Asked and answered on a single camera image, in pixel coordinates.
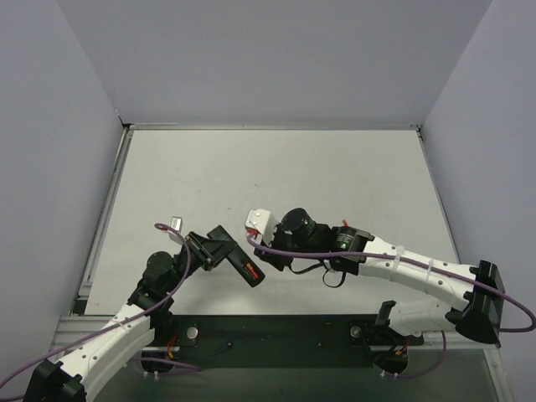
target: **gray wall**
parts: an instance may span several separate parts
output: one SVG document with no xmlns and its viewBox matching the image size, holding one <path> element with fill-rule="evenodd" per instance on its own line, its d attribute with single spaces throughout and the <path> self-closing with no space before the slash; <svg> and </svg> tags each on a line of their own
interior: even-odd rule
<svg viewBox="0 0 536 402">
<path fill-rule="evenodd" d="M 125 122 L 422 123 L 491 0 L 59 0 Z"/>
<path fill-rule="evenodd" d="M 501 268 L 536 308 L 536 2 L 495 0 L 424 126 L 425 150 L 461 258 Z M 505 326 L 528 319 L 506 308 Z M 519 400 L 532 401 L 534 333 L 503 334 Z"/>
<path fill-rule="evenodd" d="M 68 311 L 120 138 L 120 121 L 56 2 L 1 1 L 2 378 L 48 350 Z M 22 391 L 27 378 L 0 394 Z"/>
</svg>

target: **purple cable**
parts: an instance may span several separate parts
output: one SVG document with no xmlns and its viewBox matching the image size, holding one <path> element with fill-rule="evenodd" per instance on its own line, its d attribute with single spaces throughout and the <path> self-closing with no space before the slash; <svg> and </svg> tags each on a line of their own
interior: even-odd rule
<svg viewBox="0 0 536 402">
<path fill-rule="evenodd" d="M 441 331 L 441 337 L 443 338 L 443 351 L 441 352 L 441 356 L 439 357 L 439 360 L 437 360 L 430 367 L 425 368 L 422 371 L 419 371 L 419 372 L 413 373 L 413 374 L 396 374 L 395 375 L 395 374 L 390 373 L 388 371 L 385 371 L 381 367 L 379 367 L 378 360 L 379 360 L 379 357 L 381 355 L 376 356 L 376 358 L 374 359 L 374 364 L 376 364 L 376 366 L 379 369 L 382 369 L 383 373 L 387 374 L 389 377 L 395 377 L 396 379 L 417 379 L 419 377 L 422 377 L 423 375 L 427 375 L 428 373 L 431 373 L 432 371 L 437 369 L 439 366 L 441 366 L 443 364 L 443 362 L 445 361 L 445 358 L 446 358 L 446 335 L 445 335 L 445 331 Z"/>
<path fill-rule="evenodd" d="M 34 366 L 35 364 L 41 363 L 43 360 L 45 360 L 47 358 L 51 358 L 52 356 L 55 356 L 58 353 L 62 353 L 64 351 L 68 350 L 68 349 L 71 349 L 71 348 L 73 348 L 73 347 L 75 347 L 77 345 L 80 345 L 81 343 L 83 343 L 85 341 L 89 341 L 90 339 L 98 337 L 99 335 L 102 335 L 103 333 L 109 332 L 112 329 L 116 329 L 120 325 L 127 324 L 129 322 L 137 320 L 139 317 L 143 317 L 143 316 L 145 316 L 145 315 L 147 315 L 147 314 L 149 314 L 151 312 L 154 312 L 156 309 L 158 309 L 160 306 L 162 306 L 164 303 L 166 303 L 173 296 L 173 294 L 175 294 L 176 291 L 178 291 L 178 289 L 183 285 L 184 281 L 186 281 L 186 278 L 188 278 L 188 272 L 190 271 L 190 263 L 192 262 L 191 251 L 190 251 L 190 249 L 189 249 L 189 247 L 188 247 L 188 245 L 186 243 L 186 240 L 184 239 L 184 237 L 180 234 L 180 232 L 178 230 L 175 230 L 174 228 L 172 228 L 171 226 L 169 226 L 167 224 L 155 224 L 154 227 L 157 228 L 158 230 L 161 230 L 161 231 L 170 231 L 170 232 L 172 232 L 174 235 L 176 235 L 183 242 L 183 246 L 186 249 L 186 269 L 184 270 L 183 277 L 181 278 L 179 283 L 175 286 L 175 288 L 172 291 L 170 291 L 161 301 L 159 301 L 154 306 L 149 307 L 147 310 L 145 310 L 143 312 L 140 312 L 140 313 L 136 314 L 135 316 L 129 317 L 126 320 L 122 321 L 121 323 L 113 324 L 113 325 L 110 325 L 109 327 L 102 328 L 99 331 L 95 331 L 93 333 L 90 333 L 89 335 L 86 335 L 85 337 L 80 338 L 78 341 L 68 343 L 68 344 L 62 346 L 61 348 L 55 349 L 55 350 L 53 350 L 51 352 L 48 352 L 48 353 L 44 354 L 43 356 L 41 356 L 39 358 L 35 358 L 31 362 L 26 363 L 23 367 L 18 368 L 17 370 L 15 370 L 11 374 L 9 374 L 5 379 L 3 379 L 2 382 L 0 383 L 0 389 L 2 389 L 9 381 L 11 381 L 15 377 L 17 377 L 23 371 L 25 371 L 25 370 L 29 369 L 30 367 Z M 23 398 L 24 398 L 24 395 L 13 396 L 13 397 L 10 397 L 10 398 L 0 398 L 0 402 L 12 402 L 14 400 L 19 400 L 19 399 L 23 399 Z"/>
<path fill-rule="evenodd" d="M 194 366 L 193 364 L 176 362 L 175 360 L 166 360 L 165 358 L 131 358 L 131 362 L 154 362 L 154 363 L 165 363 L 171 364 L 173 366 L 185 367 L 186 369 L 198 370 L 201 371 L 201 368 Z"/>
<path fill-rule="evenodd" d="M 187 364 L 187 363 L 181 363 L 176 362 L 174 360 L 166 360 L 165 358 L 131 358 L 131 362 L 155 362 L 155 363 L 165 363 L 165 364 L 171 364 L 173 366 L 179 366 L 185 368 L 184 370 L 174 370 L 169 371 L 167 373 L 158 373 L 158 377 L 164 376 L 164 377 L 170 377 L 172 375 L 179 375 L 179 374 L 189 374 L 189 373 L 198 373 L 202 371 L 202 369 L 198 366 L 194 366 L 193 364 Z"/>
<path fill-rule="evenodd" d="M 252 235 L 249 234 L 247 237 L 248 243 L 255 247 L 257 250 L 263 251 L 268 254 L 273 255 L 282 255 L 285 257 L 292 257 L 292 258 L 304 258 L 307 260 L 323 260 L 327 258 L 334 258 L 334 257 L 369 257 L 369 258 L 379 258 L 383 260 L 394 260 L 396 258 L 395 255 L 387 255 L 387 254 L 375 254 L 375 253 L 361 253 L 358 251 L 338 251 L 334 253 L 295 253 L 292 251 L 283 251 L 283 250 L 274 250 L 270 247 L 265 247 L 263 245 L 258 245 L 252 240 Z M 407 262 L 411 265 L 418 266 L 419 268 L 423 268 L 425 270 L 428 270 L 428 265 L 416 260 L 412 260 L 411 258 L 407 257 L 400 257 L 400 260 L 403 262 Z M 455 274 L 454 272 L 449 272 L 442 270 L 441 268 L 435 268 L 431 267 L 431 270 L 442 274 L 445 276 L 449 276 L 451 278 L 457 279 L 459 281 L 463 281 L 465 283 L 469 283 L 473 286 L 480 287 L 481 289 L 484 289 L 485 291 L 488 291 L 492 293 L 493 295 L 499 296 L 502 299 L 506 300 L 507 302 L 512 303 L 515 307 L 522 310 L 525 314 L 527 314 L 530 317 L 531 324 L 528 327 L 521 327 L 521 328 L 501 328 L 501 332 L 531 332 L 534 329 L 536 329 L 536 316 L 533 312 L 531 312 L 528 307 L 526 307 L 521 302 L 517 301 L 513 297 L 507 295 L 506 293 L 502 293 L 501 291 L 498 291 L 494 287 L 491 287 L 489 285 L 486 285 L 481 282 L 474 281 L 472 279 L 466 278 L 465 276 L 461 276 L 458 274 Z"/>
</svg>

